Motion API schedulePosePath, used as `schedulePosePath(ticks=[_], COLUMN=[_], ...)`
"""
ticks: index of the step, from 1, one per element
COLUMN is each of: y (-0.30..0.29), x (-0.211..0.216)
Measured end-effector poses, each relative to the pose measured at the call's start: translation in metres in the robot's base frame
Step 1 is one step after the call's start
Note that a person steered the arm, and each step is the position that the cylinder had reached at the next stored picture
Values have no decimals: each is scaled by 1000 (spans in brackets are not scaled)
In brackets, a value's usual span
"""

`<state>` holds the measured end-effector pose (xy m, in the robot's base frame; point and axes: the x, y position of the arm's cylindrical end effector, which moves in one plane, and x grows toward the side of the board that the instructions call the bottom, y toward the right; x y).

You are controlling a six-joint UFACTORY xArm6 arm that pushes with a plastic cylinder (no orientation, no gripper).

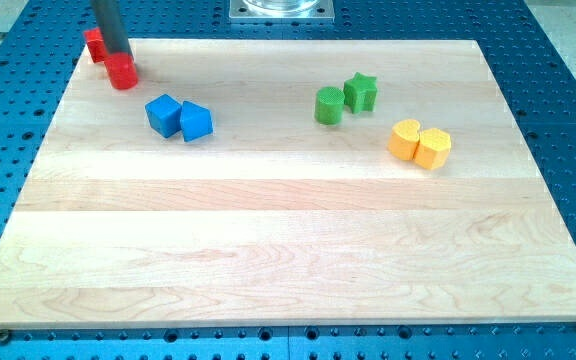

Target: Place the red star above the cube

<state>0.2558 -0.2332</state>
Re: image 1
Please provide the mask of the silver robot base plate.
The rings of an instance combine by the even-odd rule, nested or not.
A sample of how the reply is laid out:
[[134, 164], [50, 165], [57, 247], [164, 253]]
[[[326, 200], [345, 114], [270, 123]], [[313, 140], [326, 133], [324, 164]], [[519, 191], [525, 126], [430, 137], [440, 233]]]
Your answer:
[[231, 23], [333, 22], [333, 0], [230, 0]]

